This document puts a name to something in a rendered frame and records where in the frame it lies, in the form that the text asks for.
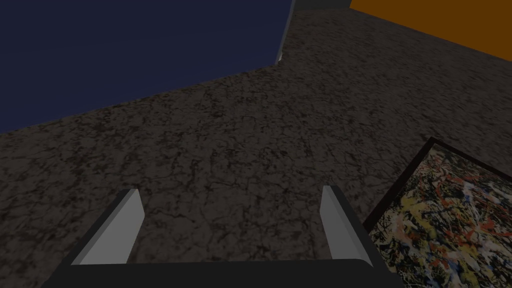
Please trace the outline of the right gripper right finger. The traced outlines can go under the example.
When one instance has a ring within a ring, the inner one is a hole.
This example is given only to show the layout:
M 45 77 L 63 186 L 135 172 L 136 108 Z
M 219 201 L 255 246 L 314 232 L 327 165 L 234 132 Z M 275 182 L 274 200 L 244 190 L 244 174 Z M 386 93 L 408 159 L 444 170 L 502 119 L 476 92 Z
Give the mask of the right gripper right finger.
M 338 186 L 322 187 L 319 213 L 332 259 L 357 259 L 373 268 L 380 266 L 379 252 Z

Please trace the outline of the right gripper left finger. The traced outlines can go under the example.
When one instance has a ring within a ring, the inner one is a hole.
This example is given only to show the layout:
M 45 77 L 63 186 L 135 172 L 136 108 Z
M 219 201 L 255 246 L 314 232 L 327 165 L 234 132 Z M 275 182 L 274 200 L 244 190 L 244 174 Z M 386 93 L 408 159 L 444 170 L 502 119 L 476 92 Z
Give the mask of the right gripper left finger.
M 122 190 L 61 264 L 125 264 L 144 218 L 139 190 Z

